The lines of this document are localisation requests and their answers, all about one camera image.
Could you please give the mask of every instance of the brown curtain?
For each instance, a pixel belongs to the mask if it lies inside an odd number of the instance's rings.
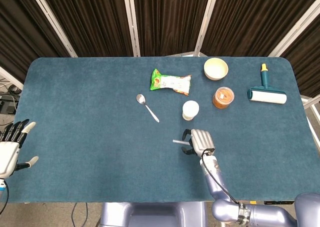
[[[268,56],[315,0],[217,0],[207,56]]]
[[[320,15],[281,55],[290,61],[300,93],[320,94]]]
[[[208,0],[134,0],[141,56],[195,50]]]
[[[133,56],[124,0],[46,0],[79,57]]]
[[[24,82],[38,57],[69,54],[35,0],[0,0],[0,66]]]

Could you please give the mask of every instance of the bowl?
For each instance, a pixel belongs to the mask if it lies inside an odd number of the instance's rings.
[[[210,58],[204,63],[204,74],[210,80],[221,80],[228,74],[228,71],[227,63],[220,58]]]

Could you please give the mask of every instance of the spoon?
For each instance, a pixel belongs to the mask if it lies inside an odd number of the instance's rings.
[[[152,115],[152,117],[154,118],[155,121],[157,121],[158,123],[160,122],[158,117],[148,107],[148,105],[146,103],[146,98],[142,94],[138,94],[136,96],[136,101],[138,101],[140,104],[144,105],[148,109],[148,111],[150,112],[150,114]]]

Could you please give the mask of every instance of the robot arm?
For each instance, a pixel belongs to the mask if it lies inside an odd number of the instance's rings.
[[[5,179],[10,177],[14,171],[30,168],[38,160],[38,156],[35,156],[28,162],[17,163],[20,149],[27,135],[36,125],[36,122],[31,122],[25,126],[28,121],[26,119],[15,124],[11,123],[2,133],[0,132],[0,199],[6,189]]]
[[[186,129],[182,140],[191,135],[189,144],[192,149],[182,147],[187,155],[198,155],[210,194],[215,199],[212,204],[212,215],[226,224],[296,227],[297,221],[283,208],[271,205],[243,204],[237,202],[228,192],[224,183],[217,158],[215,146],[209,132],[199,129]]]

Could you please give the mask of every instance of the snack bag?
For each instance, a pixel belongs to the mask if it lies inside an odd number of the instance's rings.
[[[150,90],[170,88],[175,92],[189,95],[191,75],[185,77],[178,77],[172,75],[164,75],[156,68],[152,72]]]

